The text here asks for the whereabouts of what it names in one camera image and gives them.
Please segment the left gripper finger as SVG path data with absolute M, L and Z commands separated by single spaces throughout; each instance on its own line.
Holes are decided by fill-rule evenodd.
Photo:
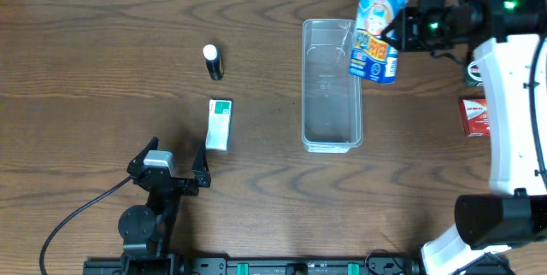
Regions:
M 192 164 L 191 171 L 194 174 L 198 187 L 209 188 L 211 185 L 211 174 L 206 156 L 205 142 L 201 142 Z
M 157 150 L 159 144 L 159 138 L 153 137 L 147 145 L 129 162 L 128 168 L 135 168 L 143 166 L 144 159 L 148 153 L 152 150 Z

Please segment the blue Kool Fever box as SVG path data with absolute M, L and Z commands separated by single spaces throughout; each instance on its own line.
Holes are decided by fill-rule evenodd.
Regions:
M 349 73 L 377 84 L 396 81 L 398 52 L 380 38 L 408 0 L 359 0 Z

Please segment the white green medicine box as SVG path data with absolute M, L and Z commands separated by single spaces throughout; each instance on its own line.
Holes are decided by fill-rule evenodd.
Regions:
M 230 136 L 232 101 L 211 99 L 209 101 L 206 149 L 227 151 Z

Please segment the red small box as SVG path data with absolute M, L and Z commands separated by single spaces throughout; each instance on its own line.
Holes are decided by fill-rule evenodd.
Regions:
M 463 130 L 468 138 L 490 136 L 490 122 L 484 98 L 462 99 L 459 108 Z

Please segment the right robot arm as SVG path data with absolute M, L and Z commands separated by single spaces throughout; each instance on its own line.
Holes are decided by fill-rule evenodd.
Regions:
M 546 0 L 417 0 L 381 37 L 401 52 L 466 44 L 491 126 L 489 192 L 459 196 L 408 273 L 510 273 L 501 253 L 546 238 Z

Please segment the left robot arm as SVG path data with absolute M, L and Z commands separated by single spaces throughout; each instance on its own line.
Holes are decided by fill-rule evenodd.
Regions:
M 208 188 L 211 175 L 205 143 L 200 143 L 191 167 L 191 178 L 176 176 L 173 154 L 158 149 L 153 137 L 128 164 L 133 183 L 148 193 L 144 205 L 128 208 L 120 217 L 118 230 L 123 238 L 122 275 L 186 274 L 184 259 L 169 252 L 169 243 L 182 196 L 197 196 Z

